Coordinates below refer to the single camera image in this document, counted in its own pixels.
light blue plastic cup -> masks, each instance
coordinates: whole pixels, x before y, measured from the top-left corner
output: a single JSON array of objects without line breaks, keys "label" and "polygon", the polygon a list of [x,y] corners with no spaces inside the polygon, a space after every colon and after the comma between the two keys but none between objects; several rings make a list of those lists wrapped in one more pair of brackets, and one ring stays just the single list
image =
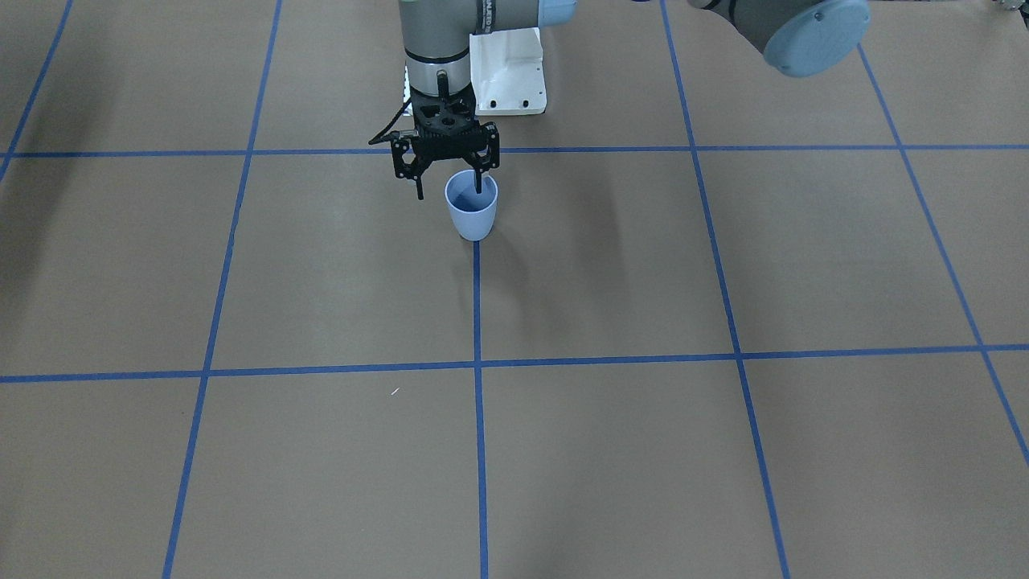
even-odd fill
[{"label": "light blue plastic cup", "polygon": [[445,192],[451,220],[461,237],[468,241],[486,238],[497,217],[497,181],[483,175],[483,192],[475,192],[475,171],[465,169],[447,181]]}]

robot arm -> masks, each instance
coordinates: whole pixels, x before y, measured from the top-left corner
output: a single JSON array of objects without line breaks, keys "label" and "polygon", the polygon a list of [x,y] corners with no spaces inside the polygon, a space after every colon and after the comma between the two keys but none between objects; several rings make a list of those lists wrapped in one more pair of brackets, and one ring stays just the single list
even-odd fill
[{"label": "robot arm", "polygon": [[[867,0],[688,0],[718,13],[789,76],[810,76],[844,59],[871,22]],[[576,0],[399,0],[411,100],[368,144],[389,142],[397,178],[423,198],[434,160],[463,158],[483,173],[500,166],[500,133],[475,116],[469,35],[564,24]],[[390,131],[407,106],[415,126]],[[404,154],[414,152],[411,161]]]}]

light blue cap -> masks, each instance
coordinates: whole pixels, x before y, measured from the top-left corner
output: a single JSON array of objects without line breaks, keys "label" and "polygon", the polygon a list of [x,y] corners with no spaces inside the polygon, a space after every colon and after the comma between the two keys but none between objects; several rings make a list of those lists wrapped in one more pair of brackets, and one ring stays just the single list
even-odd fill
[{"label": "light blue cap", "polygon": [[765,62],[787,76],[818,74],[849,55],[871,23],[867,0],[820,2],[772,36],[765,47]]},{"label": "light blue cap", "polygon": [[577,0],[539,0],[539,27],[557,26],[572,20]]}]

vertical blue line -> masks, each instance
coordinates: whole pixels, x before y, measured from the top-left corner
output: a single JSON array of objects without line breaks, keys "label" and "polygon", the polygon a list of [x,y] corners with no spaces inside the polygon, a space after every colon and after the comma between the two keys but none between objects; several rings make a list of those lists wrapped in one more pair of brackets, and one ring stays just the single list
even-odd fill
[{"label": "vertical blue line", "polygon": [[750,424],[750,435],[753,438],[754,454],[757,458],[757,468],[760,472],[761,486],[765,490],[765,502],[768,506],[769,520],[772,524],[772,534],[775,539],[776,551],[779,555],[779,568],[783,579],[789,579],[789,563],[786,558],[786,546],[783,542],[782,531],[779,526],[779,514],[775,506],[775,496],[772,493],[772,480],[769,477],[768,464],[765,460],[765,446],[761,443],[761,434],[757,426],[757,414],[754,411],[753,400],[750,396],[750,382],[747,378],[747,369],[743,362],[743,354],[740,349],[740,338],[736,329],[736,317],[733,315],[733,304],[729,297],[729,285],[725,283],[725,270],[722,266],[721,252],[718,249],[718,239],[715,234],[714,219],[711,216],[711,206],[708,203],[707,186],[704,183],[704,171],[701,168],[700,155],[697,152],[697,140],[694,135],[694,123],[689,116],[689,105],[686,101],[686,92],[682,84],[682,72],[679,69],[679,59],[675,50],[675,40],[672,38],[672,26],[668,17],[668,5],[666,0],[661,0],[661,13],[665,24],[665,36],[668,39],[668,51],[672,57],[672,69],[675,72],[675,84],[679,89],[679,103],[682,106],[682,119],[686,124],[686,136],[689,139],[689,152],[694,161],[694,171],[697,174],[697,186],[700,190],[701,203],[704,206],[704,220],[707,223],[708,237],[711,241],[711,253],[714,257],[715,270],[718,275],[718,286],[721,289],[722,307],[725,311],[725,321],[729,325],[729,335],[733,342],[733,354],[736,358],[736,369],[740,375],[740,386],[743,390],[743,401],[747,408],[747,420]]},{"label": "vertical blue line", "polygon": [[22,118],[17,121],[17,128],[14,129],[14,136],[11,137],[10,144],[7,146],[7,153],[4,154],[3,165],[0,165],[0,181],[3,181],[4,176],[7,174],[7,168],[10,166],[10,159],[17,148],[17,142],[22,140],[22,133],[25,132],[25,125],[29,122],[29,114],[32,113],[32,107],[36,104],[36,98],[39,97],[39,89],[46,78],[46,72],[49,71],[50,63],[54,62],[54,55],[58,50],[58,44],[61,43],[61,36],[64,35],[64,29],[68,24],[68,15],[71,14],[73,3],[74,0],[68,0],[65,4],[65,11],[61,14],[61,22],[58,24],[57,33],[54,34],[54,41],[50,42],[50,47],[46,50],[46,58],[43,59],[43,66],[39,69],[39,76],[36,77],[36,83],[32,86],[32,92],[29,94],[29,101],[25,103]]},{"label": "vertical blue line", "polygon": [[482,326],[482,260],[478,242],[474,243],[472,263],[472,333],[475,351],[475,439],[478,451],[478,574],[490,577],[490,542],[486,493],[486,421],[483,411],[483,326]]},{"label": "vertical blue line", "polygon": [[908,170],[908,177],[911,178],[911,184],[915,187],[915,194],[918,196],[918,202],[922,206],[922,213],[925,215],[925,220],[929,224],[929,230],[932,232],[932,239],[936,243],[936,249],[939,250],[939,255],[943,257],[944,264],[947,266],[947,274],[951,277],[951,283],[954,285],[954,291],[957,292],[958,300],[961,302],[961,310],[964,311],[965,320],[968,321],[968,327],[971,328],[972,336],[975,338],[975,346],[980,349],[980,354],[983,357],[983,363],[986,364],[987,372],[990,374],[990,381],[993,382],[993,389],[997,393],[997,398],[1000,399],[1000,405],[1004,409],[1004,414],[1007,415],[1007,423],[1010,425],[1012,432],[1015,434],[1015,440],[1018,441],[1019,448],[1022,450],[1022,459],[1025,461],[1026,465],[1029,466],[1029,446],[1026,445],[1026,439],[1022,434],[1022,429],[1019,427],[1018,419],[1015,417],[1014,410],[1012,410],[1010,402],[1008,402],[1007,395],[1004,393],[1004,388],[1001,386],[1000,378],[997,376],[997,372],[993,367],[993,361],[990,360],[989,350],[983,342],[983,335],[980,333],[979,326],[975,324],[975,318],[971,314],[971,307],[968,305],[968,300],[965,299],[964,291],[961,288],[961,282],[958,280],[957,270],[954,268],[954,263],[951,261],[951,257],[947,253],[947,247],[944,245],[944,238],[939,234],[939,229],[936,227],[935,219],[932,218],[932,212],[929,210],[929,203],[925,198],[925,194],[922,191],[922,185],[918,180],[918,176],[915,174],[915,168],[912,166],[911,158],[908,156],[907,147],[904,147],[903,142],[900,140],[900,133],[897,131],[896,123],[893,121],[893,114],[890,113],[890,108],[886,104],[886,97],[883,95],[879,81],[876,79],[876,74],[872,71],[872,64],[868,62],[868,57],[864,52],[864,47],[858,44],[857,51],[861,56],[861,62],[864,64],[864,70],[868,74],[868,80],[872,81],[872,86],[875,88],[876,96],[879,98],[879,105],[882,107],[883,114],[886,116],[886,122],[890,126],[890,132],[893,133],[893,140],[896,142],[901,158],[903,158],[904,168]]},{"label": "vertical blue line", "polygon": [[221,323],[221,309],[225,300],[225,288],[228,285],[228,273],[233,263],[233,251],[236,245],[236,229],[240,223],[240,211],[243,208],[243,197],[246,193],[247,181],[250,177],[250,164],[253,159],[254,143],[257,140],[257,128],[260,121],[261,107],[264,103],[264,89],[268,85],[269,72],[272,69],[272,56],[275,52],[275,40],[279,33],[279,17],[282,14],[282,0],[276,0],[275,15],[272,17],[272,31],[269,34],[268,49],[264,53],[264,68],[261,71],[260,83],[257,88],[257,102],[254,105],[253,119],[250,123],[250,137],[247,141],[246,157],[243,160],[243,172],[240,176],[240,186],[236,192],[236,206],[233,209],[233,221],[228,228],[228,241],[225,245],[225,257],[221,265],[221,278],[218,282],[218,295],[214,302],[214,313],[211,317],[211,331],[208,334],[207,350],[204,355],[204,370],[197,391],[197,405],[193,409],[192,425],[189,428],[189,442],[186,444],[186,456],[182,465],[182,478],[179,481],[179,494],[175,503],[175,515],[172,518],[172,531],[168,539],[168,551],[165,555],[163,579],[171,579],[175,564],[175,551],[178,547],[179,531],[182,526],[182,513],[185,510],[186,493],[189,488],[189,476],[192,472],[192,460],[197,449],[197,438],[200,434],[201,420],[204,414],[204,401],[207,398],[207,385],[210,378],[211,365],[214,360],[214,347],[218,339],[218,325]]}]

grid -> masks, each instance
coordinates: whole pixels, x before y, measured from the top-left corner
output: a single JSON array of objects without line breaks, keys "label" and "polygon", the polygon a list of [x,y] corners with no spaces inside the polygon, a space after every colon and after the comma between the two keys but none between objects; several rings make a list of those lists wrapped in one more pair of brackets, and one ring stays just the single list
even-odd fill
[{"label": "grid", "polygon": [[[632,356],[632,357],[595,357],[595,358],[555,358],[555,359],[511,359],[511,360],[485,360],[482,347],[482,303],[481,303],[481,270],[482,257],[478,242],[473,244],[473,278],[472,278],[472,301],[473,301],[473,358],[472,360],[435,362],[435,363],[396,363],[396,364],[368,364],[368,365],[340,365],[340,366],[307,366],[307,367],[269,367],[269,368],[232,368],[214,369],[212,361],[215,346],[218,337],[218,328],[221,320],[221,311],[225,298],[225,289],[229,279],[233,253],[235,246],[236,229],[240,222],[240,212],[244,203],[250,166],[255,156],[263,155],[354,155],[354,154],[388,154],[385,149],[371,148],[288,148],[288,149],[259,149],[255,147],[258,125],[260,122],[261,108],[264,99],[264,91],[269,78],[275,53],[276,36],[278,33],[279,21],[282,13],[283,0],[276,0],[275,14],[268,39],[268,47],[261,73],[260,84],[253,110],[253,117],[246,148],[242,149],[212,149],[212,150],[122,150],[122,151],[29,151],[15,152],[19,141],[28,122],[33,105],[39,95],[47,70],[54,59],[54,55],[61,42],[65,26],[68,22],[74,5],[74,0],[67,0],[60,23],[55,33],[52,42],[46,53],[46,58],[39,71],[36,82],[25,105],[17,128],[4,153],[3,164],[0,166],[0,180],[4,178],[12,159],[15,158],[59,158],[59,157],[147,157],[147,156],[237,156],[243,158],[243,170],[240,176],[239,188],[236,196],[236,204],[233,213],[232,224],[228,232],[228,240],[224,250],[224,259],[221,268],[221,277],[218,285],[218,293],[215,301],[214,313],[210,324],[210,333],[207,341],[206,355],[203,367],[200,369],[183,369],[174,371],[155,372],[107,372],[87,374],[33,374],[33,375],[6,375],[0,376],[0,384],[42,384],[42,383],[67,383],[67,382],[100,382],[100,381],[136,381],[136,379],[171,379],[171,378],[191,378],[199,379],[196,407],[192,417],[189,439],[186,446],[185,460],[182,467],[182,476],[179,484],[178,497],[172,529],[169,537],[167,556],[164,566],[165,578],[172,576],[175,562],[176,546],[179,535],[179,528],[182,513],[185,508],[187,493],[189,487],[190,471],[192,459],[196,451],[198,435],[204,412],[204,402],[207,393],[207,386],[210,378],[232,377],[232,376],[275,376],[275,375],[298,375],[298,374],[346,374],[361,372],[427,372],[434,370],[466,369],[474,372],[474,394],[476,413],[476,434],[477,434],[477,464],[478,464],[478,514],[480,514],[480,560],[481,575],[483,579],[489,576],[489,534],[488,534],[488,491],[486,475],[487,444],[485,437],[485,417],[483,399],[483,370],[488,368],[512,368],[532,366],[587,366],[587,365],[625,365],[625,364],[668,364],[668,363],[693,363],[693,362],[735,362],[739,374],[740,386],[747,408],[748,422],[751,436],[753,438],[754,454],[761,477],[765,491],[765,499],[768,507],[768,515],[771,521],[774,540],[779,556],[781,573],[784,578],[790,576],[789,564],[786,548],[782,539],[779,527],[778,515],[775,506],[775,496],[773,493],[772,480],[769,476],[768,465],[761,444],[760,429],[758,420],[751,400],[750,386],[747,377],[747,361],[757,360],[781,360],[781,359],[815,359],[815,358],[855,358],[855,357],[882,357],[882,356],[931,356],[943,354],[979,354],[982,357],[993,386],[996,390],[997,398],[1010,425],[1012,433],[1018,441],[1023,459],[1029,465],[1029,447],[1027,447],[1025,437],[1020,429],[1018,421],[1012,410],[1003,386],[994,369],[991,354],[1001,352],[1029,352],[1029,343],[987,343],[980,333],[971,307],[965,298],[964,291],[956,270],[948,254],[945,240],[936,227],[929,204],[922,192],[918,176],[909,158],[909,150],[1025,150],[1029,149],[1029,143],[1024,144],[906,144],[900,139],[896,124],[876,75],[873,71],[872,63],[863,47],[858,46],[857,50],[863,63],[879,104],[882,107],[883,115],[890,128],[894,143],[886,145],[730,145],[730,146],[705,146],[698,145],[694,135],[694,125],[690,118],[689,104],[687,99],[686,82],[682,78],[678,63],[675,43],[672,36],[666,0],[661,0],[661,11],[664,21],[666,39],[669,53],[672,61],[672,70],[678,96],[681,105],[684,129],[688,138],[688,145],[663,145],[663,146],[569,146],[569,147],[508,147],[503,149],[505,153],[590,153],[590,152],[632,152],[632,151],[680,151],[688,152],[694,161],[695,177],[699,186],[701,203],[704,209],[704,217],[707,225],[707,232],[710,239],[711,251],[714,258],[717,279],[719,283],[722,305],[724,309],[725,321],[732,342],[732,352],[720,354],[691,355],[682,354],[677,356]],[[897,348],[897,349],[856,349],[856,350],[813,350],[795,352],[744,352],[740,346],[737,333],[736,320],[733,313],[733,304],[730,297],[730,287],[725,280],[722,266],[722,259],[719,251],[718,238],[712,218],[711,208],[708,202],[707,189],[703,166],[700,159],[700,152],[711,151],[740,151],[740,150],[891,150],[900,154],[911,180],[912,188],[918,197],[926,222],[933,236],[938,253],[944,260],[948,275],[953,284],[954,292],[961,304],[968,327],[974,338],[973,345],[955,345],[950,347],[924,347],[924,348]]]}]

